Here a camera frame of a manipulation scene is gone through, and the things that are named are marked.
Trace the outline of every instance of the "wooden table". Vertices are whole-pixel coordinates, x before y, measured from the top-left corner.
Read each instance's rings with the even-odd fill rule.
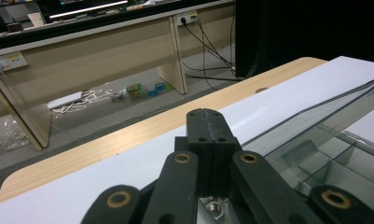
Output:
[[[153,118],[135,123],[82,146],[20,169],[4,182],[0,189],[0,203],[178,128],[186,124],[186,113],[193,109],[210,108],[218,110],[255,94],[261,88],[270,88],[325,62],[314,58],[297,59],[258,76],[248,78],[224,90],[216,91]]]

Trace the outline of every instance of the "wall socket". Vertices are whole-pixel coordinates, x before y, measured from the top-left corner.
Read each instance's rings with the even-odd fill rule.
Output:
[[[28,63],[20,52],[10,53],[0,56],[0,64],[3,65],[3,70],[10,70],[18,67],[26,66]]]
[[[185,18],[186,19],[186,24],[188,23],[191,23],[191,22],[194,22],[195,20],[192,19],[192,17],[196,17],[198,16],[198,12],[196,10],[193,10],[193,11],[189,11],[189,12],[184,12],[184,13],[181,13],[181,14],[177,14],[177,25],[184,25],[182,22],[181,22],[181,19],[182,18]]]

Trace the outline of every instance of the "plastic bag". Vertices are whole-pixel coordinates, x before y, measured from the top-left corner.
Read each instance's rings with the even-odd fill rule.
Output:
[[[29,144],[29,138],[15,120],[6,119],[4,121],[6,134],[0,136],[0,146],[5,150],[23,147]]]

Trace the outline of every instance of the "gray floor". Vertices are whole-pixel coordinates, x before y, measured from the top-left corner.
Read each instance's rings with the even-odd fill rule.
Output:
[[[230,55],[233,54],[234,50],[233,47],[227,46],[218,49],[218,52],[230,61]],[[202,69],[202,57],[202,54],[199,54],[186,58],[184,64],[191,68]],[[187,75],[204,77],[202,71],[191,70],[188,67],[185,67]],[[206,70],[205,75],[207,77],[235,78],[230,69],[221,67],[225,67],[225,64],[212,55],[205,54],[205,69],[220,68]],[[58,119],[56,117],[60,113],[52,112],[49,146],[44,150],[37,151],[32,144],[11,150],[4,150],[0,147],[0,188],[3,181],[20,168],[236,83],[235,81],[189,77],[187,78],[188,93],[186,94],[180,94],[175,90],[165,90],[161,91],[156,97],[146,96],[131,99],[126,95],[119,102],[112,102],[109,95],[106,95],[111,92],[124,91],[127,86],[135,83],[143,83],[148,86],[163,82],[158,76],[157,69],[151,69],[92,88],[92,91],[100,92],[90,96],[90,103],[84,104],[85,108],[81,110],[62,114],[62,117]],[[0,118],[0,136],[5,133],[4,122],[6,119],[12,119],[12,117]]]

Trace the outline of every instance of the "desk leg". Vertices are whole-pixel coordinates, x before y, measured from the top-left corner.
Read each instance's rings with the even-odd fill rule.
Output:
[[[0,79],[0,101],[38,150],[48,146],[51,113],[47,105],[28,106]]]
[[[187,93],[187,82],[182,65],[180,37],[175,16],[169,17],[170,36],[173,47],[173,62],[158,67],[159,76],[172,85],[181,94]]]

